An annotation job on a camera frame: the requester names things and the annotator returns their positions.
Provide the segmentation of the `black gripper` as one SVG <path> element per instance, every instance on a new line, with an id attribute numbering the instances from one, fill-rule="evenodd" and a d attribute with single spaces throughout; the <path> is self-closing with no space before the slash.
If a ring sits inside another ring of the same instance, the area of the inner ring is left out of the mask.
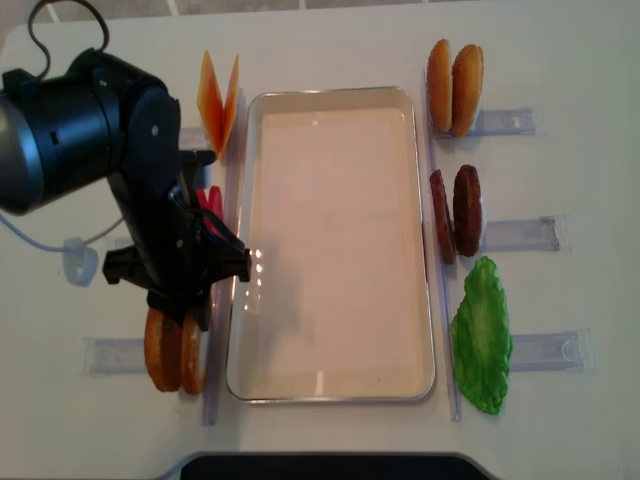
<path id="1" fill-rule="evenodd" d="M 133 244 L 109 251 L 103 274 L 146 290 L 148 305 L 177 325 L 214 283 L 250 279 L 248 248 L 198 202 L 194 181 L 215 160 L 205 150 L 128 152 L 108 178 Z"/>

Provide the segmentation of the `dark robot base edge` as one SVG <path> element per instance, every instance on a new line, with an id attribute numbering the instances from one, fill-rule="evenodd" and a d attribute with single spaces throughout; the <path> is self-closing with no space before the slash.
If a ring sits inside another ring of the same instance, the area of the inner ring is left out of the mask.
<path id="1" fill-rule="evenodd" d="M 414 454 L 225 454 L 186 463 L 182 479 L 486 479 L 467 460 Z"/>

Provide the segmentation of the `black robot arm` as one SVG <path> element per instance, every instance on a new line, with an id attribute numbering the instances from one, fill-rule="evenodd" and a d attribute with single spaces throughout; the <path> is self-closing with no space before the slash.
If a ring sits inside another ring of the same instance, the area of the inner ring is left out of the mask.
<path id="1" fill-rule="evenodd" d="M 89 49 L 63 76 L 14 69 L 2 80 L 4 211 L 24 215 L 106 180 L 132 245 L 107 253 L 104 276 L 144 289 L 176 322 L 214 283 L 249 280 L 249 250 L 199 205 L 196 157 L 179 147 L 180 105 L 159 78 Z"/>

